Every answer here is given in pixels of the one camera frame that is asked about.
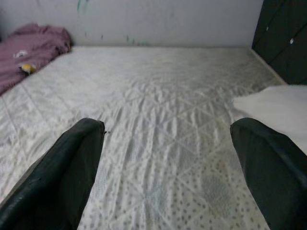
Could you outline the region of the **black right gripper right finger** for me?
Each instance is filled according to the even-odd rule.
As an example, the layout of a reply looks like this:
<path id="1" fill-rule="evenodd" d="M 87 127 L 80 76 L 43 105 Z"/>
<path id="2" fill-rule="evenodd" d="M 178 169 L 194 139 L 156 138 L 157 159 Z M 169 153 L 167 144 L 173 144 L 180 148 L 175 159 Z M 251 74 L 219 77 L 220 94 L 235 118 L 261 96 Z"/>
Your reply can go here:
<path id="1" fill-rule="evenodd" d="M 307 230 L 307 155 L 253 118 L 230 126 L 247 186 L 270 230 Z"/>

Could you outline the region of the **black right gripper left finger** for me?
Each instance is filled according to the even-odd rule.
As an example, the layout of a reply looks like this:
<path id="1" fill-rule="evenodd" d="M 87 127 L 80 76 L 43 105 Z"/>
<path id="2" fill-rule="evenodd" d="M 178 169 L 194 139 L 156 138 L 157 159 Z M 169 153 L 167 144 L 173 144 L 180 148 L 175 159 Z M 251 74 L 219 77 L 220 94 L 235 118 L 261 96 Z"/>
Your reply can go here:
<path id="1" fill-rule="evenodd" d="M 92 118 L 65 131 L 0 203 L 0 230 L 77 230 L 104 136 L 105 124 Z"/>

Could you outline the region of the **white pillow with green tree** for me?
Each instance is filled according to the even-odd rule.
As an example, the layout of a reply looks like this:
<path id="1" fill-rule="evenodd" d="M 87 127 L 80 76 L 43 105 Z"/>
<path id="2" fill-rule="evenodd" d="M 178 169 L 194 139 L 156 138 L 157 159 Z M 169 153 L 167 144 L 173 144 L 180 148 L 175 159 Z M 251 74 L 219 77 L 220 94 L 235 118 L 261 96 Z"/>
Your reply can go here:
<path id="1" fill-rule="evenodd" d="M 279 85 L 233 99 L 235 109 L 288 136 L 307 155 L 307 86 Z"/>

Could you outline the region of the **mauve printed blanket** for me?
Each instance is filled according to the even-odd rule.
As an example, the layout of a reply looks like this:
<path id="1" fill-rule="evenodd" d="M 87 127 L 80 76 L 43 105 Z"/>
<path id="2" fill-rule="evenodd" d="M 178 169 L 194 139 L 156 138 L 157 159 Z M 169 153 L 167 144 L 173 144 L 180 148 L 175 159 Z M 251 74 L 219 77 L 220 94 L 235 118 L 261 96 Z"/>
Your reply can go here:
<path id="1" fill-rule="evenodd" d="M 63 27 L 31 23 L 17 29 L 0 42 L 0 95 L 70 49 Z"/>

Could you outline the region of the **white quilted mattress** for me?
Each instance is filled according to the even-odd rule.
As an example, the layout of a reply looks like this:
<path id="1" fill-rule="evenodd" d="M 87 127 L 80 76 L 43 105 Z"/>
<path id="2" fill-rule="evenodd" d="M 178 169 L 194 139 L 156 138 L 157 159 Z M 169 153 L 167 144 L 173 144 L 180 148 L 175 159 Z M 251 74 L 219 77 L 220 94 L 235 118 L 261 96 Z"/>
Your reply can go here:
<path id="1" fill-rule="evenodd" d="M 233 98 L 278 84 L 247 48 L 77 46 L 0 96 L 0 202 L 90 117 L 106 134 L 78 230 L 270 230 L 230 125 Z"/>

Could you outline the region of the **dark tufted headboard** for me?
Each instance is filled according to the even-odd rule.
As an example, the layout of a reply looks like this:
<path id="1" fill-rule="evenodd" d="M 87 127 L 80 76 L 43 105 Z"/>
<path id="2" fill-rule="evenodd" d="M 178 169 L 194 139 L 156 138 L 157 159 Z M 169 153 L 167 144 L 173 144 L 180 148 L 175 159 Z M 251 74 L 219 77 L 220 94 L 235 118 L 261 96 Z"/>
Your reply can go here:
<path id="1" fill-rule="evenodd" d="M 286 83 L 307 85 L 307 0 L 263 0 L 252 49 Z"/>

